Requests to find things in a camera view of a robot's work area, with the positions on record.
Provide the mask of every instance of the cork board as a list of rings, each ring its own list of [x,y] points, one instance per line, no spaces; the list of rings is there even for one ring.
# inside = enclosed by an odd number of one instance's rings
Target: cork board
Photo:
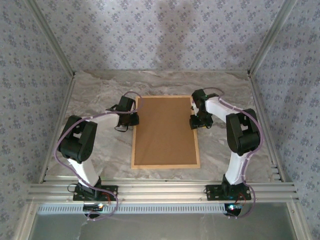
[[[191,102],[188,95],[143,96],[133,128],[132,169],[200,168],[197,130],[189,125]]]

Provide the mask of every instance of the wooden frame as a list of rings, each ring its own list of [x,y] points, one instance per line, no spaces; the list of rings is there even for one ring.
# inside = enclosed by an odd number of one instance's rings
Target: wooden frame
[[[190,95],[164,95],[164,96],[142,96],[144,99],[149,98],[190,98],[190,103],[192,103],[193,99]],[[140,97],[136,97],[135,101],[138,107],[138,99]],[[196,164],[170,164],[170,165],[135,165],[135,153],[136,153],[136,133],[137,127],[133,127],[133,140],[132,140],[132,154],[131,154],[131,168],[132,169],[199,169],[200,168],[200,155],[199,155],[199,145],[198,145],[198,137],[197,130],[193,130],[193,138],[195,145],[195,157]]]

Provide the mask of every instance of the gray marble floor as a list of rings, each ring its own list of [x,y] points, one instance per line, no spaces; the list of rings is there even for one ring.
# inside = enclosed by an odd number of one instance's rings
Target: gray marble floor
[[[136,91],[141,95],[191,95],[194,90],[205,87],[221,88],[226,93],[224,99],[240,108],[255,108],[249,82],[227,73],[125,70],[95,71],[90,74],[77,72],[64,123],[70,115],[84,117],[103,112],[117,104],[121,95],[127,91]],[[131,169],[133,130],[122,133],[105,128],[100,123],[91,155],[95,170],[103,178],[221,181],[228,169],[231,152],[225,124],[216,117],[213,120],[211,129],[197,130],[200,169]],[[270,157],[264,145],[251,158],[246,179],[250,182],[270,182],[270,165]],[[54,158],[46,174],[72,176]]]

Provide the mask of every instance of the wall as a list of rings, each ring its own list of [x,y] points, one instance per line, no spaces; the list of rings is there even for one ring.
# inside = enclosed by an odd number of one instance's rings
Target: wall
[[[75,71],[247,70],[282,0],[38,0]]]
[[[69,78],[23,1],[0,1],[0,239],[39,180]]]
[[[320,3],[298,1],[255,81],[283,167],[320,239]]]

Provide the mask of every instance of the floral wallpaper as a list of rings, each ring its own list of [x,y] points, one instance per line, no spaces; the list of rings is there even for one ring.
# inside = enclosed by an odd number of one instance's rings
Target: floral wallpaper
[[[300,0],[255,76],[283,168],[320,239],[320,2]]]
[[[282,0],[37,0],[74,71],[247,70]]]
[[[0,239],[37,183],[69,78],[20,0],[0,1]]]

